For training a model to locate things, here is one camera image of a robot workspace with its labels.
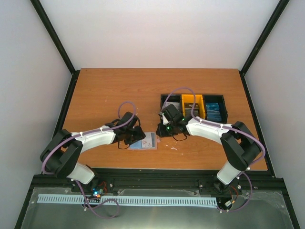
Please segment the white wall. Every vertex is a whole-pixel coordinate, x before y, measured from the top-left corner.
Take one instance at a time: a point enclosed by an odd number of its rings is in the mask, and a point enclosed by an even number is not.
[[[305,228],[305,1],[290,1],[246,75],[277,177]]]
[[[278,0],[41,2],[78,69],[241,69]]]
[[[70,73],[29,0],[0,1],[0,224],[14,228]]]

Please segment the card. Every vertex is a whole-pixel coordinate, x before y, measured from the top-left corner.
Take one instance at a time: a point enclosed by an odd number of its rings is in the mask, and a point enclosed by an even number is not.
[[[156,133],[145,132],[146,137],[141,141],[133,143],[128,149],[156,149]]]
[[[179,103],[176,103],[176,102],[166,102],[165,107],[167,107],[170,104],[173,104],[177,108],[177,110],[179,110]]]

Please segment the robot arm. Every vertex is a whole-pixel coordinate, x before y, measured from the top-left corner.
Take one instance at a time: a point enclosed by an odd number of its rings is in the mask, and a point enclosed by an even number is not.
[[[76,137],[63,145],[65,150],[58,149],[54,152],[46,163],[46,169],[58,178],[67,177],[87,185],[95,177],[95,174],[88,166],[77,162],[81,153],[97,146],[109,145],[120,141],[124,141],[126,145],[131,145],[145,138],[145,134],[140,127],[140,120],[137,116],[134,116],[125,126],[113,130],[103,130],[124,124],[131,116],[132,113],[127,112],[121,120],[114,120],[111,123],[103,125],[100,128],[100,131],[86,135],[83,135],[82,132],[70,133],[67,130],[60,130],[43,151],[40,159],[43,162],[48,154],[61,142],[71,136],[80,134],[81,136]]]
[[[199,122],[190,116],[184,117],[173,105],[164,108],[160,116],[162,122],[158,124],[157,129],[157,135],[160,137],[182,133],[185,136],[201,136],[223,146],[228,161],[217,173],[217,179],[222,183],[222,186],[229,185],[235,177],[249,167],[260,153],[260,148],[252,139],[224,128],[226,126],[232,127],[252,135],[246,125],[241,122],[236,122],[234,125],[223,124],[221,127],[217,127],[209,125],[213,122],[206,120]]]

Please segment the wooden tabletop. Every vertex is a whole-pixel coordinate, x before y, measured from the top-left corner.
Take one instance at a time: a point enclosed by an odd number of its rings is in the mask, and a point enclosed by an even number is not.
[[[257,137],[237,69],[82,69],[64,128],[70,132],[95,129],[116,119],[122,102],[132,101],[143,131],[155,132],[160,122],[160,94],[181,86],[197,94],[223,94],[228,123],[244,122]],[[127,111],[132,112],[130,104],[124,105],[121,114]],[[222,146],[202,137],[190,136],[182,142],[170,137],[160,140],[157,150],[99,146],[81,154],[79,162],[91,167],[162,169],[220,169],[226,162]],[[252,169],[267,170],[267,166],[262,160]]]

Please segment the black metal frame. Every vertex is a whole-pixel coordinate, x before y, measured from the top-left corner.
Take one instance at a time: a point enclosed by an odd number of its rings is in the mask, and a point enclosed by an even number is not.
[[[45,25],[49,35],[54,41],[55,46],[60,52],[64,62],[66,63],[69,71],[71,72],[71,82],[62,105],[61,113],[58,122],[55,127],[54,134],[62,129],[68,108],[72,99],[75,85],[80,71],[75,70],[56,31],[54,30],[46,12],[43,9],[39,0],[31,0],[35,10],[37,11],[41,21]],[[259,136],[259,140],[265,146],[264,137],[262,130],[260,128],[256,112],[249,94],[247,83],[245,81],[245,75],[249,70],[252,62],[260,51],[262,45],[266,41],[268,35],[270,34],[272,28],[276,24],[277,20],[284,11],[289,0],[279,0],[277,7],[275,8],[273,14],[271,15],[268,23],[266,24],[263,32],[261,33],[259,39],[257,40],[253,50],[251,51],[249,57],[247,58],[244,66],[240,71],[241,81],[245,90],[245,94],[250,106],[254,124]],[[278,190],[281,191],[286,206],[289,211],[290,218],[292,220],[294,228],[300,228],[297,218],[295,216],[294,209],[292,207],[284,180],[282,178],[275,178],[275,173],[272,167],[270,156],[266,151],[265,160],[267,163],[267,171],[248,171],[247,174],[250,177],[254,187],[258,190]],[[188,189],[194,190],[199,188],[199,182],[201,180],[211,180],[216,175],[216,170],[151,170],[151,169],[95,169],[99,175],[112,182],[113,186],[111,191],[115,193],[119,189],[124,188],[141,188],[141,189]],[[249,189],[249,184],[244,177],[239,180],[241,186],[247,190]],[[53,176],[46,175],[35,175],[29,188],[29,192],[24,201],[23,208],[20,212],[20,216],[16,223],[16,229],[21,228],[29,200],[31,198],[32,191],[35,187],[71,187],[73,188],[72,182],[69,179],[58,179]],[[212,194],[214,197],[220,197],[223,195]]]

